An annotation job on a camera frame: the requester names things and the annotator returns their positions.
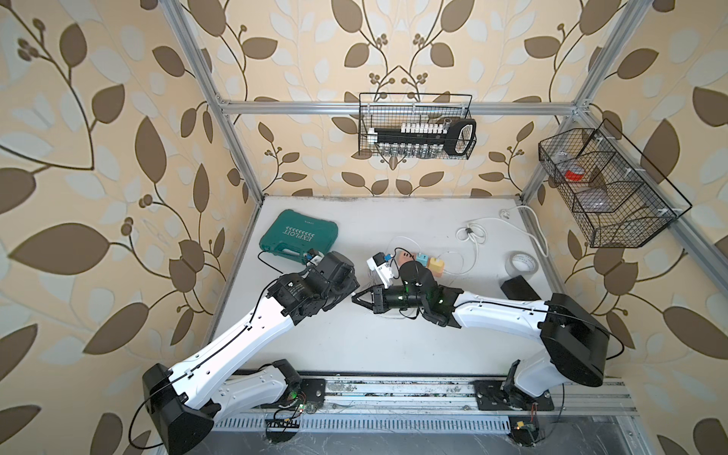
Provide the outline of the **yellow charger plug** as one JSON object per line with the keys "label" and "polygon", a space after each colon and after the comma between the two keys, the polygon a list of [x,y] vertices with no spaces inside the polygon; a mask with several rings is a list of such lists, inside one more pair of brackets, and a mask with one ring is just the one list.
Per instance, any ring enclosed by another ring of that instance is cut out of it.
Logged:
{"label": "yellow charger plug", "polygon": [[445,261],[437,257],[430,257],[427,268],[434,276],[441,277],[445,273]]}

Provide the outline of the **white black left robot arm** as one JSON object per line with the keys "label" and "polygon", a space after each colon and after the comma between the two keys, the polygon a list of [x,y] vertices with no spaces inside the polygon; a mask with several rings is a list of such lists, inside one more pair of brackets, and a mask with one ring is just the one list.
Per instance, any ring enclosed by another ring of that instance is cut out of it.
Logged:
{"label": "white black left robot arm", "polygon": [[264,286],[253,309],[197,353],[172,367],[150,367],[142,375],[144,400],[138,410],[150,416],[159,445],[169,454],[186,454],[227,415],[292,394],[301,379],[286,360],[241,378],[233,375],[265,345],[333,309],[357,288],[353,263],[332,251]]}

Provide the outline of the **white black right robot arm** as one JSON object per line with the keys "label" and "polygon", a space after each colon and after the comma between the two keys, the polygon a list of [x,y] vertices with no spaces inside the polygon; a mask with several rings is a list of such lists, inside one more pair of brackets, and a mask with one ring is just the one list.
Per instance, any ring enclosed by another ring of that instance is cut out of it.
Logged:
{"label": "white black right robot arm", "polygon": [[379,284],[353,295],[353,303],[385,314],[416,309],[439,327],[488,329],[532,339],[540,350],[515,360],[492,398],[511,408],[535,402],[567,382],[598,388],[603,385],[612,333],[578,303],[555,293],[548,301],[489,298],[461,288],[443,286],[415,261],[401,265],[399,284],[388,265],[376,265]]}

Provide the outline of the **teal charger plug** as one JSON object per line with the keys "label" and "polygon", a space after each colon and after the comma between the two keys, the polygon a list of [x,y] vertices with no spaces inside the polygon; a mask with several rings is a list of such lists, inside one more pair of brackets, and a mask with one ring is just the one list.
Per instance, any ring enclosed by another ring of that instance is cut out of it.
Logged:
{"label": "teal charger plug", "polygon": [[415,261],[417,261],[417,263],[421,264],[423,267],[427,267],[428,262],[430,261],[430,256],[424,253],[417,253],[415,256]]}

